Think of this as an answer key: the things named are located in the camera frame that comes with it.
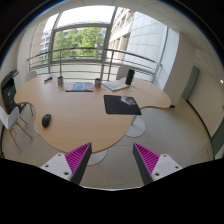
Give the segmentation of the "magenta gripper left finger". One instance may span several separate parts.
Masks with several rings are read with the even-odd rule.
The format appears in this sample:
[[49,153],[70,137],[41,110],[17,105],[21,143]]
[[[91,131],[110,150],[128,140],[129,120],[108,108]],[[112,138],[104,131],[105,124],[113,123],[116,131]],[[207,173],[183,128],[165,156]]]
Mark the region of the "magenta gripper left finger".
[[41,168],[79,185],[91,154],[92,146],[90,143],[87,143],[66,154],[57,153],[42,165]]

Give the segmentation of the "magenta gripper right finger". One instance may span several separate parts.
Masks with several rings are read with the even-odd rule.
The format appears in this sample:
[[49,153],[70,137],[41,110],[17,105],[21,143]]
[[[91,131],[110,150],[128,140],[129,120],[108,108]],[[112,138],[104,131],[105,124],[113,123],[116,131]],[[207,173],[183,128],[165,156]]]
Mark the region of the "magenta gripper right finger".
[[168,154],[157,154],[137,143],[133,144],[133,155],[145,185],[182,169]]

